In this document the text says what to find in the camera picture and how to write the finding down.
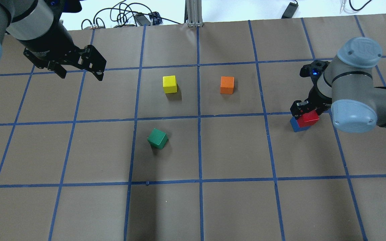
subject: yellow cube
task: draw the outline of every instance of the yellow cube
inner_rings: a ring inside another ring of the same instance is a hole
[[[164,91],[166,94],[177,92],[177,80],[175,75],[164,76]]]

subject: white floor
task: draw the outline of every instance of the white floor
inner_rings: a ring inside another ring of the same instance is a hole
[[[82,1],[83,10],[79,13],[63,13],[61,19],[68,30],[81,29],[81,22],[85,18],[93,19],[97,11],[112,7],[120,0],[87,0]],[[184,0],[136,0],[147,5],[152,11],[160,13],[161,17],[182,23],[184,20]],[[202,0],[202,16],[204,22],[241,21],[257,19],[281,18],[290,0]],[[340,14],[342,0],[298,0],[294,18],[310,18],[340,15],[366,15],[386,13],[386,0],[372,0],[360,12],[354,12],[349,7],[347,0],[344,11]],[[351,0],[355,8],[360,8],[367,0]],[[147,13],[148,10],[141,5],[132,5],[133,11]],[[106,27],[115,26],[109,19],[109,10],[98,14],[106,23]]]

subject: grid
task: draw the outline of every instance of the grid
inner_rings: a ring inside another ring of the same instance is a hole
[[[360,22],[355,16],[355,20],[357,22],[358,28],[360,29],[360,32],[362,36],[364,35],[363,29],[360,26]],[[127,227],[128,227],[128,217],[129,217],[129,207],[130,207],[130,193],[131,193],[131,187],[133,185],[156,185],[156,184],[172,184],[172,183],[199,183],[199,201],[200,201],[200,237],[201,240],[205,240],[205,230],[204,230],[204,213],[203,213],[203,183],[209,183],[209,182],[250,182],[250,181],[269,181],[269,182],[274,182],[274,192],[275,192],[275,197],[276,197],[276,204],[277,204],[277,214],[279,218],[279,226],[280,226],[280,233],[281,233],[281,238],[283,241],[285,241],[285,233],[284,233],[284,226],[283,226],[283,216],[281,212],[281,204],[280,204],[280,195],[279,195],[279,190],[278,190],[278,181],[280,180],[327,180],[327,179],[346,179],[348,181],[349,185],[349,190],[351,193],[352,201],[354,204],[354,208],[357,214],[357,219],[358,223],[360,225],[360,230],[361,234],[363,236],[363,240],[367,240],[368,238],[366,237],[366,232],[363,226],[361,214],[358,208],[357,204],[357,199],[356,195],[354,193],[354,189],[352,187],[352,179],[357,179],[357,178],[382,178],[386,177],[386,174],[355,174],[351,175],[349,174],[349,170],[345,161],[345,157],[343,154],[343,149],[342,145],[340,143],[339,135],[336,131],[336,129],[333,127],[334,135],[337,141],[337,146],[339,148],[340,152],[340,157],[342,159],[345,175],[334,175],[334,176],[303,176],[303,177],[277,177],[276,169],[275,169],[275,163],[274,163],[274,157],[273,157],[273,151],[272,151],[272,142],[271,142],[271,136],[269,132],[269,126],[268,126],[268,116],[270,115],[290,115],[290,112],[267,112],[266,111],[266,105],[265,105],[265,100],[264,100],[264,95],[263,95],[263,89],[262,89],[262,81],[261,81],[261,76],[260,76],[260,70],[259,70],[259,64],[263,63],[283,63],[283,62],[301,62],[301,61],[313,61],[315,60],[315,54],[314,50],[312,48],[311,40],[308,35],[308,30],[305,25],[305,21],[303,18],[301,19],[303,29],[308,41],[308,45],[311,51],[312,58],[311,59],[294,59],[294,60],[274,60],[274,61],[259,61],[257,57],[257,50],[256,50],[256,41],[254,39],[254,33],[253,29],[251,27],[251,22],[248,21],[248,26],[249,26],[249,31],[251,34],[251,41],[253,45],[253,51],[254,51],[254,58],[255,61],[248,61],[248,62],[230,62],[230,63],[212,63],[212,64],[201,64],[200,63],[200,54],[199,54],[199,33],[200,33],[200,28],[196,29],[196,53],[197,53],[197,63],[196,64],[187,64],[187,65],[170,65],[170,66],[153,66],[153,67],[143,67],[142,66],[142,61],[143,61],[143,55],[144,55],[144,41],[145,41],[145,34],[146,34],[146,26],[143,28],[142,32],[142,42],[141,42],[141,54],[140,54],[140,64],[139,67],[125,67],[125,68],[108,68],[106,71],[112,71],[112,70],[138,70],[138,83],[137,83],[137,90],[136,90],[136,100],[135,100],[135,116],[134,118],[126,118],[126,119],[89,119],[89,120],[77,120],[77,114],[78,114],[78,108],[80,104],[80,99],[81,99],[81,92],[83,89],[83,84],[84,84],[84,78],[86,76],[86,72],[83,70],[71,70],[68,71],[69,73],[83,73],[82,79],[81,79],[81,84],[80,84],[80,89],[78,92],[78,99],[77,99],[77,104],[75,108],[75,114],[74,114],[74,119],[73,120],[67,120],[67,121],[61,121],[61,122],[18,122],[18,118],[20,115],[20,111],[23,105],[23,101],[26,96],[26,92],[29,87],[29,83],[31,81],[31,78],[33,75],[41,75],[41,74],[53,74],[50,72],[43,72],[43,73],[34,73],[34,67],[32,68],[30,73],[15,73],[15,74],[0,74],[0,76],[14,76],[14,75],[29,75],[26,88],[23,92],[23,97],[20,102],[20,106],[17,110],[17,115],[15,118],[15,121],[13,123],[0,123],[0,126],[12,126],[11,133],[9,135],[8,142],[6,144],[6,148],[4,151],[4,155],[2,157],[1,163],[0,163],[0,173],[2,170],[2,167],[4,165],[4,160],[7,154],[7,151],[10,146],[10,142],[12,140],[12,136],[14,133],[14,130],[16,126],[21,126],[21,125],[49,125],[49,124],[71,124],[71,133],[69,137],[69,143],[68,147],[66,150],[66,157],[65,161],[63,164],[63,169],[62,173],[60,176],[60,182],[59,183],[42,183],[42,184],[0,184],[0,188],[12,188],[12,187],[58,187],[58,194],[55,202],[55,209],[52,215],[52,225],[50,227],[50,233],[49,233],[49,241],[52,239],[52,234],[53,234],[53,228],[55,224],[55,218],[58,213],[58,203],[59,203],[59,198],[60,198],[60,193],[63,187],[66,186],[116,186],[116,185],[125,185],[127,186],[127,200],[126,200],[126,212],[125,212],[125,223],[124,223],[124,240],[127,239]],[[93,38],[94,38],[95,30],[93,30],[92,37],[90,44],[93,43]],[[329,61],[331,59],[329,58],[318,58],[319,60],[322,61]],[[261,113],[246,113],[246,114],[218,114],[218,115],[202,115],[201,114],[201,105],[200,105],[200,67],[203,66],[217,66],[217,65],[242,65],[242,64],[255,64],[256,66],[256,72],[257,72],[257,78],[258,78],[258,86],[259,86],[259,93],[261,97],[261,104],[262,104],[262,110],[263,112]],[[197,108],[198,108],[198,113],[197,115],[190,115],[190,116],[165,116],[165,117],[144,117],[144,118],[139,118],[138,117],[138,99],[139,99],[139,92],[140,92],[140,83],[141,83],[141,72],[143,69],[155,69],[155,68],[172,68],[172,67],[196,67],[197,68]],[[379,74],[379,77],[382,81],[382,84],[386,86],[386,83],[384,81],[384,78],[381,74],[381,71],[379,70],[378,66],[376,66],[376,70]],[[220,179],[204,179],[202,178],[202,143],[201,143],[201,119],[203,118],[219,118],[219,117],[230,117],[230,116],[263,116],[265,120],[265,130],[266,130],[266,136],[267,136],[267,142],[268,142],[268,148],[269,148],[269,153],[270,153],[270,160],[271,160],[271,168],[272,168],[272,177],[264,177],[264,178],[220,178]],[[198,124],[198,165],[199,165],[199,178],[198,179],[189,179],[189,180],[161,180],[161,181],[132,181],[132,174],[133,174],[133,165],[134,165],[134,150],[135,150],[135,139],[136,139],[136,130],[137,130],[137,123],[141,121],[146,121],[146,120],[153,120],[153,119],[197,119]],[[69,157],[69,152],[71,148],[71,143],[72,143],[72,138],[75,130],[75,125],[77,123],[92,123],[92,122],[134,122],[134,130],[133,130],[133,140],[132,140],[132,150],[131,150],[131,158],[130,158],[130,171],[129,171],[129,180],[126,182],[99,182],[99,183],[64,183],[64,175],[65,175],[65,170],[66,170],[66,165],[68,162],[68,157]]]

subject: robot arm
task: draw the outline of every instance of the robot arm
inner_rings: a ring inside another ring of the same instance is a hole
[[[303,66],[300,76],[311,77],[314,86],[304,102],[296,100],[291,106],[297,123],[305,125],[305,115],[320,115],[331,107],[333,125],[339,130],[362,133],[376,125],[386,128],[386,87],[373,87],[371,75],[381,56],[376,41],[357,37],[331,63],[313,61]]]
[[[72,65],[91,72],[102,81],[106,60],[92,45],[84,49],[75,46],[68,31],[59,22],[65,6],[81,10],[79,2],[74,2],[0,0],[0,58],[1,43],[7,31],[26,47],[23,54],[36,67],[47,68],[65,78],[66,70],[62,65]]]

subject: orange cube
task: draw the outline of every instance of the orange cube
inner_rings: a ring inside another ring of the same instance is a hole
[[[220,94],[233,94],[235,88],[235,78],[230,76],[221,76]]]

